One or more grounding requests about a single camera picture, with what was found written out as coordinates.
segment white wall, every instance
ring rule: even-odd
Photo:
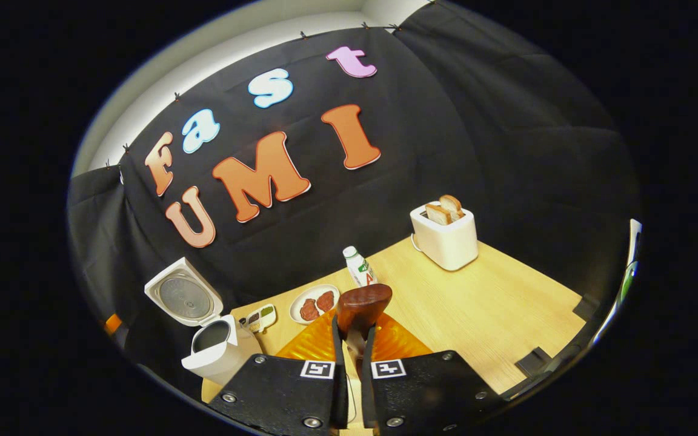
[[[171,44],[126,80],[85,133],[72,176],[110,165],[169,103],[219,69],[305,34],[400,24],[428,0],[263,0]]]

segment plate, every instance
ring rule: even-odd
[[[293,318],[293,321],[300,325],[310,325],[313,321],[304,320],[300,315],[300,309],[307,299],[313,298],[317,300],[319,296],[327,291],[333,291],[333,307],[335,307],[338,303],[338,295],[340,295],[338,288],[333,285],[316,285],[313,288],[308,288],[303,291],[301,295],[293,301],[293,304],[290,305],[290,318]],[[316,310],[319,312],[320,316],[324,314],[324,311],[319,309],[319,307],[316,308]]]

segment meat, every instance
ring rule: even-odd
[[[322,312],[327,312],[333,309],[333,291],[327,291],[316,300],[316,306],[322,310]]]
[[[313,321],[319,318],[319,311],[316,309],[316,300],[313,298],[309,298],[303,303],[303,307],[301,307],[301,318],[303,318],[304,321]]]

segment letter cutout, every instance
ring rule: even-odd
[[[215,230],[214,223],[211,221],[208,213],[206,213],[206,209],[203,208],[201,200],[199,200],[199,189],[196,186],[188,188],[188,190],[182,194],[182,201],[190,206],[190,208],[193,209],[193,213],[198,217],[203,227],[201,233],[197,234],[190,228],[190,224],[188,224],[185,220],[185,216],[182,214],[182,206],[178,202],[173,202],[171,206],[166,209],[166,218],[169,218],[169,220],[174,223],[179,235],[182,236],[185,242],[195,248],[204,248],[214,241]]]
[[[163,196],[166,189],[174,180],[174,173],[166,171],[166,167],[171,166],[171,151],[167,145],[171,144],[174,139],[171,132],[165,132],[163,136],[155,143],[155,147],[150,150],[147,157],[144,158],[144,165],[148,166],[155,180],[155,193],[158,196]]]
[[[343,105],[322,114],[322,122],[333,126],[341,145],[344,146],[344,166],[347,170],[356,170],[382,157],[382,151],[369,143],[360,119],[357,118],[358,113],[358,105]]]
[[[200,149],[203,143],[213,140],[217,133],[219,133],[219,122],[214,121],[211,110],[199,110],[182,127],[182,134],[185,135],[182,149],[187,154],[191,154]]]
[[[254,98],[254,104],[259,108],[268,108],[270,105],[282,102],[293,94],[293,83],[287,80],[290,74],[281,68],[265,72],[252,79],[247,91]]]
[[[293,199],[311,188],[311,182],[303,179],[293,165],[285,147],[286,140],[284,132],[274,132],[258,141],[254,170],[235,157],[228,157],[211,171],[215,179],[222,180],[236,205],[239,223],[246,223],[260,213],[260,208],[251,204],[247,196],[271,207],[271,180],[276,185],[276,199],[280,202]]]
[[[350,50],[349,47],[338,47],[325,57],[328,61],[338,61],[344,73],[355,78],[369,78],[376,74],[376,67],[373,65],[361,64],[358,57],[365,56],[362,50]]]

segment toaster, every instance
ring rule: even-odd
[[[440,206],[440,202],[430,202]],[[476,235],[476,219],[469,210],[462,208],[465,216],[451,224],[442,225],[427,218],[426,205],[410,213],[416,234],[414,247],[447,271],[456,271],[479,256]]]

